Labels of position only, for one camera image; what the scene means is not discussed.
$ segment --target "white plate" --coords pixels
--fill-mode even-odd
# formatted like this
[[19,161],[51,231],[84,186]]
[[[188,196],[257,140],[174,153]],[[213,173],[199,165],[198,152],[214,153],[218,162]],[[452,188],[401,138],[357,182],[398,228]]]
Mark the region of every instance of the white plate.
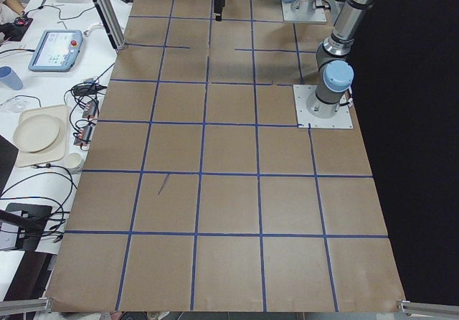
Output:
[[19,124],[13,135],[13,143],[28,153],[50,146],[59,135],[59,120],[46,114],[30,117]]

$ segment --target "mounting plate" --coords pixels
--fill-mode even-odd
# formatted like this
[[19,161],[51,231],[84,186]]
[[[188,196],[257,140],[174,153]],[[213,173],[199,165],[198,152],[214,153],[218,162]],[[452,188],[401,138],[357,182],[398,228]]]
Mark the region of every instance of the mounting plate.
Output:
[[[322,5],[321,0],[316,0],[317,5]],[[311,11],[292,9],[291,3],[282,2],[282,13],[285,22],[305,23],[305,24],[326,24],[327,18],[322,8]]]
[[[316,85],[294,85],[293,94],[295,95],[296,119],[299,128],[354,128],[352,125],[349,108],[343,106],[333,118],[322,119],[312,115],[307,109],[306,101],[309,95],[316,91]],[[342,103],[346,102],[346,96],[343,95]]]

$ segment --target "black curtain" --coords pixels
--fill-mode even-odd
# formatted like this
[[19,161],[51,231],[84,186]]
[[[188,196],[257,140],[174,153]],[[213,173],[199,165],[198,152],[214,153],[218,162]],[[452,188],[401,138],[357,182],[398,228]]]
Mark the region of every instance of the black curtain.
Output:
[[376,0],[348,62],[407,300],[459,306],[459,0]]

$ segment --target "tablet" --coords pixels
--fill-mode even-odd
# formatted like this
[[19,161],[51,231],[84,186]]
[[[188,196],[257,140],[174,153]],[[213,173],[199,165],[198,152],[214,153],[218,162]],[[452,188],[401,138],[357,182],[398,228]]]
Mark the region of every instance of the tablet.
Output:
[[83,42],[79,30],[47,30],[43,32],[29,63],[31,71],[66,72],[75,64]]

